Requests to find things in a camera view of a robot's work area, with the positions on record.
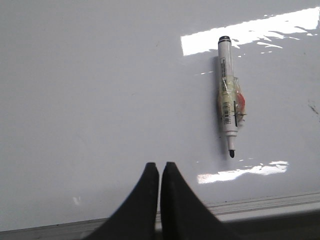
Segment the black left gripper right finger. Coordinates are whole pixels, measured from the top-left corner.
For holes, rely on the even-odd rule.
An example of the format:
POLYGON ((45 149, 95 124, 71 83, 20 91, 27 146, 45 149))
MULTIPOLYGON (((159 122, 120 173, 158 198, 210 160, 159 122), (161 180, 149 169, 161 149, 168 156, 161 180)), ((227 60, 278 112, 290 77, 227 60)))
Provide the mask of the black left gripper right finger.
POLYGON ((165 240, 240 239, 199 200, 174 162, 163 170, 160 215, 165 240))

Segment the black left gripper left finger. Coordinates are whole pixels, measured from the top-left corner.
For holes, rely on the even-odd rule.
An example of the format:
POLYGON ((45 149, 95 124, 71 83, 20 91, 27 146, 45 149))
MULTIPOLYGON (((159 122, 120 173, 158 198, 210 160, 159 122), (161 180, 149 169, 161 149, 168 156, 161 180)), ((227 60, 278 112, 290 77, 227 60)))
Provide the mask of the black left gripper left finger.
POLYGON ((86 240, 153 240, 159 193, 159 172, 154 162, 143 173, 121 206, 86 240))

